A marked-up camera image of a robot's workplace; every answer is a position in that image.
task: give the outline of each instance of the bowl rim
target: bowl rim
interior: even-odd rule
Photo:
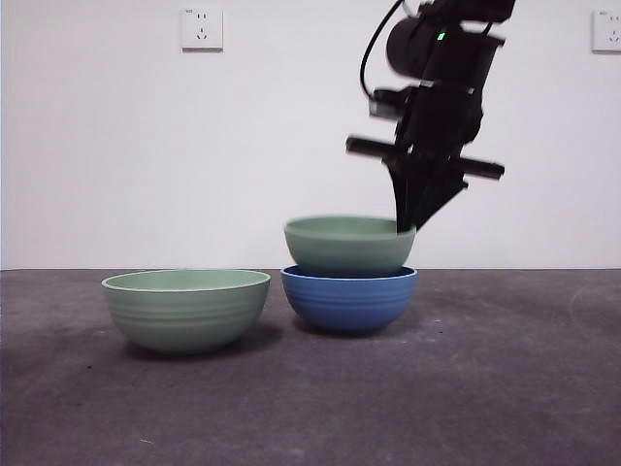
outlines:
[[[280,269],[280,274],[284,275],[285,277],[292,277],[295,279],[303,279],[303,280],[318,280],[318,281],[325,281],[325,282],[348,282],[348,283],[352,283],[352,282],[386,282],[389,280],[398,280],[398,279],[407,279],[407,278],[415,278],[418,275],[418,271],[416,269],[413,269],[411,267],[407,267],[407,266],[402,266],[401,269],[406,269],[409,271],[409,273],[407,273],[406,275],[400,275],[397,277],[369,277],[369,278],[364,278],[364,277],[352,277],[352,278],[347,278],[347,277],[313,277],[313,276],[308,276],[308,275],[298,275],[298,274],[292,274],[290,272],[288,272],[288,270],[293,269],[294,267],[300,267],[299,265],[289,265],[288,267],[284,267],[282,269]]]
[[[294,233],[298,236],[303,236],[306,238],[312,238],[315,240],[332,240],[332,241],[351,241],[351,242],[362,242],[362,241],[372,241],[372,240],[391,240],[396,238],[406,238],[409,236],[416,235],[416,227],[413,226],[408,231],[403,231],[401,233],[373,233],[364,236],[351,236],[347,233],[309,233],[308,231],[296,227],[294,223],[300,221],[307,220],[321,220],[321,219],[331,219],[331,218],[360,218],[367,220],[381,220],[381,221],[390,221],[392,223],[397,223],[397,220],[394,218],[390,218],[387,216],[356,216],[356,215],[328,215],[328,216],[300,216],[296,218],[291,218],[284,224],[284,232],[286,233]]]
[[[165,272],[244,272],[252,275],[256,275],[257,277],[261,277],[262,280],[256,283],[243,284],[238,286],[217,286],[217,287],[200,287],[200,288],[168,288],[168,289],[152,289],[152,288],[135,288],[128,286],[116,286],[113,284],[109,284],[109,281],[114,279],[121,279],[123,277],[130,277],[135,275],[150,275],[150,274],[160,274]],[[268,283],[272,279],[272,276],[266,274],[265,272],[259,272],[256,270],[246,270],[246,269],[162,269],[162,270],[143,270],[139,272],[130,272],[127,274],[114,275],[113,277],[107,277],[101,281],[101,285],[106,289],[113,289],[117,291],[133,291],[133,292],[148,292],[148,293],[191,293],[197,291],[218,291],[223,289],[241,289],[249,286],[257,286],[259,284]]]

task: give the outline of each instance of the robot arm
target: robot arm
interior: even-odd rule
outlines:
[[[498,180],[504,167],[461,157],[480,128],[482,91],[497,48],[504,40],[489,35],[494,22],[511,16],[515,0],[436,0],[419,7],[416,17],[400,21],[390,33],[386,56],[392,69],[419,80],[396,91],[368,91],[371,114],[397,121],[394,144],[349,137],[347,150],[382,158],[391,175],[399,231],[420,229],[462,189],[465,175]],[[461,22],[487,22],[482,32],[465,31]]]

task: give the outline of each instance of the black cable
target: black cable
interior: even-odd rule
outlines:
[[[367,47],[367,51],[365,51],[365,56],[362,58],[362,64],[360,65],[360,84],[362,85],[362,90],[365,91],[365,94],[369,97],[369,100],[375,102],[375,98],[372,93],[367,89],[367,84],[365,83],[365,69],[367,68],[367,60],[369,59],[369,55],[371,55],[371,50],[373,50],[374,45],[376,44],[377,38],[379,34],[381,34],[382,29],[388,22],[388,20],[395,14],[395,12],[399,9],[404,0],[397,0],[397,2],[390,9],[388,14],[381,21],[379,26],[377,27],[376,33],[373,35],[373,38],[369,42],[369,46]]]

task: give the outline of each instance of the white wall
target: white wall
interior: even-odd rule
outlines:
[[[392,1],[230,0],[181,54],[178,0],[3,2],[5,268],[279,267],[294,216],[393,216],[359,59]],[[420,232],[416,267],[621,266],[621,56],[592,9],[517,0],[465,155],[504,163]],[[383,57],[374,85],[400,85]]]
[[[2,50],[2,2],[0,1],[0,55],[2,54],[1,52]],[[2,60],[0,60],[0,89],[2,89]],[[2,123],[2,100],[4,98],[4,92],[0,90],[0,126]],[[2,202],[2,148],[3,148],[3,144],[2,144],[2,131],[0,131],[0,223],[2,222],[2,206],[3,206],[3,202]],[[1,228],[0,225],[0,270],[2,270],[2,230],[3,228]]]

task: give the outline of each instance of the stacked bowls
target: stacked bowls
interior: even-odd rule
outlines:
[[[386,218],[315,216],[288,222],[284,234],[297,263],[281,271],[284,290],[311,326],[368,333],[408,307],[416,271],[403,265],[415,229],[397,233]]]

